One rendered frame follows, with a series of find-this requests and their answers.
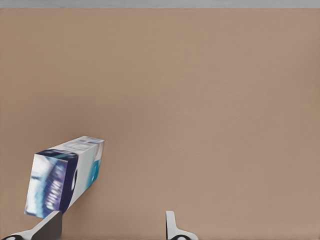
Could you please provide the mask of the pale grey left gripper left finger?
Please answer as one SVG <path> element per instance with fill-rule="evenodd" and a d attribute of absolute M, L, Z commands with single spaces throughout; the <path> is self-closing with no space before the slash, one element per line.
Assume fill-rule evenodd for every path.
<path fill-rule="evenodd" d="M 53 211 L 35 227 L 13 233 L 1 240 L 60 240 L 62 236 L 62 212 Z"/>

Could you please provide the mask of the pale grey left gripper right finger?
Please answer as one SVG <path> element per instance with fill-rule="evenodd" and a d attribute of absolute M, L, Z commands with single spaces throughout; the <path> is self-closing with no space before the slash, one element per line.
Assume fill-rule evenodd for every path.
<path fill-rule="evenodd" d="M 179 229 L 176 224 L 175 213 L 167 210 L 166 215 L 166 240 L 199 240 L 192 232 Z"/>

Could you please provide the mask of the blue and white printed box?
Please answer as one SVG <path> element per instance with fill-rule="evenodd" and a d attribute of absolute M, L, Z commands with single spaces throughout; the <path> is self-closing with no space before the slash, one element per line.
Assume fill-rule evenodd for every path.
<path fill-rule="evenodd" d="M 65 213 L 97 179 L 104 140 L 81 136 L 34 154 L 25 214 Z"/>

